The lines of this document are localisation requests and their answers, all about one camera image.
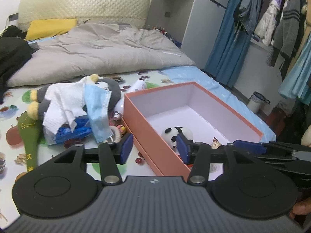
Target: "stuffed animal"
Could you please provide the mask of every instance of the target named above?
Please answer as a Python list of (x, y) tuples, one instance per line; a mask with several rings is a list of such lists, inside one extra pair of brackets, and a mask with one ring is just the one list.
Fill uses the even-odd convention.
[(118, 128), (121, 135), (124, 135), (126, 133), (126, 128), (121, 124), (115, 124), (115, 126)]
[[(99, 79), (97, 74), (92, 74), (90, 76), (90, 79), (95, 84), (100, 84), (101, 82), (108, 84), (108, 89), (111, 91), (111, 97), (110, 97), (110, 101), (108, 105), (108, 110), (114, 109), (115, 105), (121, 98), (121, 91), (120, 91), (119, 84), (115, 80), (112, 80), (112, 79), (108, 79), (108, 78)], [(34, 120), (43, 120), (44, 112), (47, 111), (47, 109), (49, 108), (50, 102), (51, 102), (51, 100), (45, 98), (45, 95), (49, 87), (53, 85), (54, 84), (44, 86), (43, 88), (40, 88), (39, 90), (34, 90), (34, 89), (31, 90), (30, 99), (32, 103), (30, 103), (30, 105), (27, 108), (27, 114), (30, 118)]]
[(176, 138), (179, 133), (184, 134), (186, 139), (193, 143), (192, 131), (185, 127), (167, 128), (162, 132), (162, 138), (173, 150), (176, 150)]
[(31, 119), (24, 112), (18, 119), (17, 128), (24, 142), (27, 172), (30, 172), (38, 166), (38, 139), (42, 132), (42, 122)]

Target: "human hand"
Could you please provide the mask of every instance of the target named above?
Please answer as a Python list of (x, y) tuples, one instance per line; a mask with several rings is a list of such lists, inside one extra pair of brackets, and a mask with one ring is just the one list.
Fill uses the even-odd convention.
[(290, 218), (294, 219), (296, 215), (307, 215), (309, 213), (311, 213), (311, 197), (297, 202), (290, 212)]

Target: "wall outlet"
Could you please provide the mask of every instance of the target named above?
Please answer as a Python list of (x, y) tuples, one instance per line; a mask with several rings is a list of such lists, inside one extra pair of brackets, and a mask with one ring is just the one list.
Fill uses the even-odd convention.
[(18, 20), (18, 13), (15, 13), (13, 15), (9, 15), (9, 21), (15, 21), (15, 20)]

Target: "white wardrobe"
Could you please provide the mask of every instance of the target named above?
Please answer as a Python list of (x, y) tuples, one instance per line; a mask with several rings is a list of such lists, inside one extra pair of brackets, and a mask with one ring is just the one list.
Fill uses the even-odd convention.
[(181, 50), (204, 68), (228, 0), (152, 0), (146, 27), (161, 26), (182, 43)]

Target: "blue face mask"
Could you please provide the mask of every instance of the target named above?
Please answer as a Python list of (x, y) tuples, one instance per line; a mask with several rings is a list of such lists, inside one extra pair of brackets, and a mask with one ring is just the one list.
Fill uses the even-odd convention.
[(113, 135), (108, 121), (108, 104), (111, 91), (101, 89), (98, 86), (86, 84), (84, 86), (84, 100), (87, 107), (87, 115), (93, 135), (97, 143), (105, 141)]

